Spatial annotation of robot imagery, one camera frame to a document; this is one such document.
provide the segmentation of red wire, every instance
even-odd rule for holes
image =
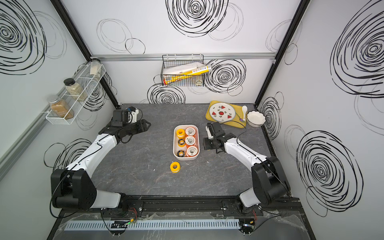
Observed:
[[[255,219],[255,221],[257,221],[256,212],[255,212],[255,210],[253,210],[253,209],[252,209],[252,211],[253,211],[253,215],[254,215],[254,219]]]
[[[136,211],[136,209],[135,209],[135,208],[133,208],[133,207],[131,207],[131,209],[133,209],[133,210],[128,210],[128,211],[132,211],[132,212],[134,212],[134,213],[135,213],[135,215],[136,215],[135,219],[137,219],[137,211]]]

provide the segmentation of glass jar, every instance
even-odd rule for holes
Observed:
[[[87,93],[85,91],[83,92],[84,89],[80,86],[80,84],[75,82],[75,80],[73,78],[65,79],[64,84],[65,84],[65,88],[67,89],[67,91],[71,95],[73,95],[72,96],[73,99],[80,101],[80,102],[87,99],[87,97],[88,97]]]
[[[60,117],[65,119],[73,118],[73,110],[70,110],[70,107],[65,100],[61,100],[57,95],[51,95],[47,98],[47,101],[51,105],[51,109]]]
[[[99,59],[93,58],[90,65],[89,74],[91,76],[94,75],[94,78],[98,79],[100,77],[100,73],[101,73],[101,62]]]

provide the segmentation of white spoon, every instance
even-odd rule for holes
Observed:
[[[242,118],[242,120],[243,120],[243,122],[245,122],[245,114],[246,114],[247,111],[248,111],[247,106],[242,106],[242,107],[241,107],[241,111],[243,111],[243,118]]]

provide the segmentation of black tape roll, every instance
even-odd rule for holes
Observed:
[[[185,156],[185,152],[183,150],[180,150],[180,151],[177,152],[177,156],[178,157],[184,157]]]
[[[182,145],[185,145],[185,140],[181,138],[181,139],[178,140],[177,143],[178,143],[179,145],[181,145],[181,146],[182,146]]]

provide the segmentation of gray marble tabletop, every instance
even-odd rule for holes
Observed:
[[[237,195],[252,187],[251,172],[235,157],[204,150],[208,104],[123,105],[129,106],[141,109],[143,119],[152,125],[147,132],[134,135],[129,143],[119,143],[105,156],[92,176],[98,190],[127,195],[207,196]],[[180,171],[172,173],[170,164],[177,161],[172,153],[173,131],[181,124],[198,127],[201,151],[195,160],[179,161]],[[224,124],[222,127],[236,136],[244,132]],[[249,126],[239,139],[258,153],[270,156],[261,128]]]

